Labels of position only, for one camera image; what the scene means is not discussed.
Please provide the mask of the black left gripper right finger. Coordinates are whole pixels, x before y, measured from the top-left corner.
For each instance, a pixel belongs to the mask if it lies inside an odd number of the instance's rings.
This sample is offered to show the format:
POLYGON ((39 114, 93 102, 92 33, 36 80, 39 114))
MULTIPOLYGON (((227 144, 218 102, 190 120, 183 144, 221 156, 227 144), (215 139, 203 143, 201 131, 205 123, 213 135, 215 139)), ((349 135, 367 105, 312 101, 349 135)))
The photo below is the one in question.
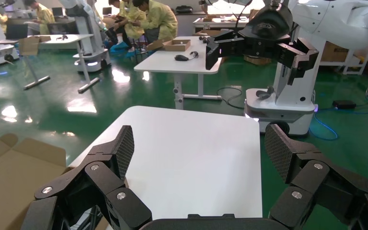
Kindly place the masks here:
POLYGON ((328 209, 350 230, 368 230, 368 178, 333 163, 314 145, 289 138, 276 124, 266 127, 264 147, 287 184, 269 218, 300 230, 315 206, 328 209))

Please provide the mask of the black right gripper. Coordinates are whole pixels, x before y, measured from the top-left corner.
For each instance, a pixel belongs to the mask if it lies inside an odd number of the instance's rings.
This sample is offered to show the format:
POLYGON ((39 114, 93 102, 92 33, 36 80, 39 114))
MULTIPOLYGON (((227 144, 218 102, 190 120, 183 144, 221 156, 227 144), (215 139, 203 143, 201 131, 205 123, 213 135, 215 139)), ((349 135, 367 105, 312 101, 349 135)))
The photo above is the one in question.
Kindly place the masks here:
POLYGON ((306 39, 290 42, 293 17, 287 2, 271 2, 247 23, 238 34, 221 31, 207 38, 205 68, 211 70, 221 57, 248 55, 270 58, 290 69, 287 85, 313 69, 319 51, 306 39))

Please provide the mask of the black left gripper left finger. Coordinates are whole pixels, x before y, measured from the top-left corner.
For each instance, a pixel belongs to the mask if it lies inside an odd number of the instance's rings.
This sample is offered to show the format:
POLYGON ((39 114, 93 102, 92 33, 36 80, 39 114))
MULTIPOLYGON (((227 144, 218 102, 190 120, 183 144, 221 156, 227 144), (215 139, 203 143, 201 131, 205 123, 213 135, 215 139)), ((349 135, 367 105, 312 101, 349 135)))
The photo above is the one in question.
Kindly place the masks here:
POLYGON ((93 146, 75 168, 38 188, 21 228, 68 230, 90 208, 98 208, 115 230, 139 230, 152 221, 150 209, 127 187, 135 150, 132 127, 93 146))

